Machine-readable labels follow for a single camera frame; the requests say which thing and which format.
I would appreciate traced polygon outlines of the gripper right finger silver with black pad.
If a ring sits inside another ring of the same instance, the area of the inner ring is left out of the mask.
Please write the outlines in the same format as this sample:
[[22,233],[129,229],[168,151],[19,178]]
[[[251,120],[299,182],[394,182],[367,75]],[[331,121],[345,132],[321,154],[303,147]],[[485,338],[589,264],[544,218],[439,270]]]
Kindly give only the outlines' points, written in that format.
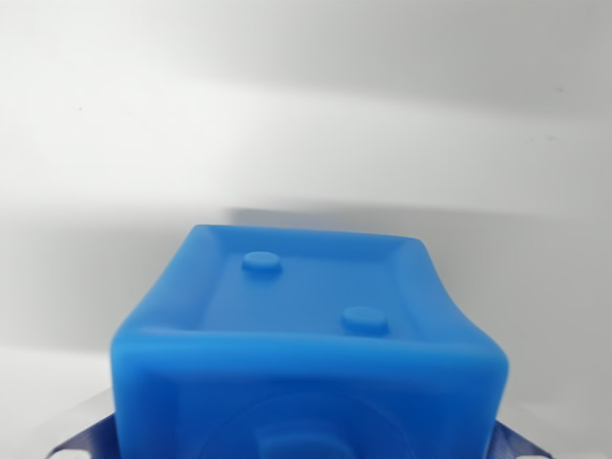
[[552,433],[551,427],[537,418],[498,419],[492,431],[487,457],[554,458],[554,454],[546,448]]

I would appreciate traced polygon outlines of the gripper left finger silver with black pad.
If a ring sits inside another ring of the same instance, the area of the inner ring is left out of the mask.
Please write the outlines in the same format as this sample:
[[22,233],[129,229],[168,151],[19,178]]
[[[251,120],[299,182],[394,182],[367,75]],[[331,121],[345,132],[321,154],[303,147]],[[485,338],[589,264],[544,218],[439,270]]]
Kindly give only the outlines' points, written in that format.
[[120,458],[111,389],[53,417],[28,435],[29,458]]

